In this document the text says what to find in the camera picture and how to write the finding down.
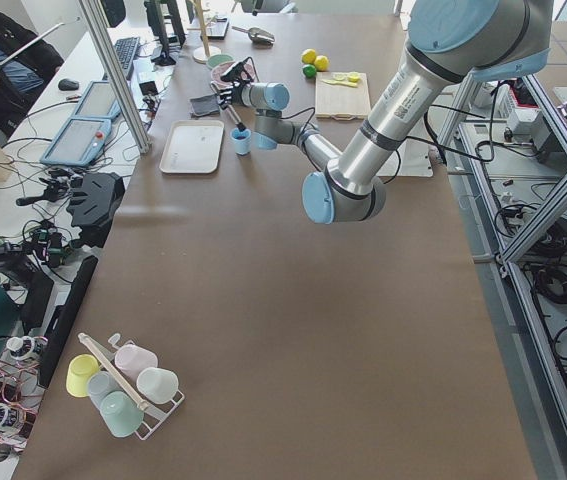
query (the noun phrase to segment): person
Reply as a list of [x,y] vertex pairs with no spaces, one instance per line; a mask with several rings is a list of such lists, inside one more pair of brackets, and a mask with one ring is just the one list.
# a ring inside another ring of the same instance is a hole
[[[36,38],[0,13],[0,61]],[[50,44],[38,41],[0,69],[0,129],[9,137],[63,64]]]

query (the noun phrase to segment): metal scoop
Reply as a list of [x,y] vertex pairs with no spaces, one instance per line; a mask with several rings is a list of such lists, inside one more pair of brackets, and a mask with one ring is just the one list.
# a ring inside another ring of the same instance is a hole
[[270,32],[266,32],[262,28],[252,27],[250,29],[245,29],[234,25],[232,25],[232,28],[237,32],[247,33],[247,36],[254,43],[258,43],[260,45],[272,45],[274,43],[274,35]]

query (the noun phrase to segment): black jacket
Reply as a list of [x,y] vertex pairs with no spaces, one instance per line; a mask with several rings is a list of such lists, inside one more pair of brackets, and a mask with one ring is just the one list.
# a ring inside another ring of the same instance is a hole
[[[7,15],[0,13],[0,49],[7,55],[18,50],[36,34],[16,23]],[[39,41],[17,57],[17,60],[31,68],[46,83],[54,76],[56,67],[63,64],[63,58],[50,44]],[[27,111],[31,99],[23,98],[11,86],[5,76],[0,75],[0,112]]]

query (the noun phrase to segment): computer mouse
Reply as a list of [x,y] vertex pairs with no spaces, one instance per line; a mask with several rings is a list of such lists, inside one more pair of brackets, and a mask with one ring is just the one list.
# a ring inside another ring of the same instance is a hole
[[68,92],[70,90],[78,90],[80,87],[79,82],[70,78],[62,78],[59,80],[59,90]]

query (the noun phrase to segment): yellow cup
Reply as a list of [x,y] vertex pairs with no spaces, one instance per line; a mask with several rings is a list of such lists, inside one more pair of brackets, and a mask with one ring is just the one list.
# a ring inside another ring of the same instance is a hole
[[99,362],[93,355],[74,357],[67,369],[65,389],[74,397],[87,397],[87,382],[99,370]]

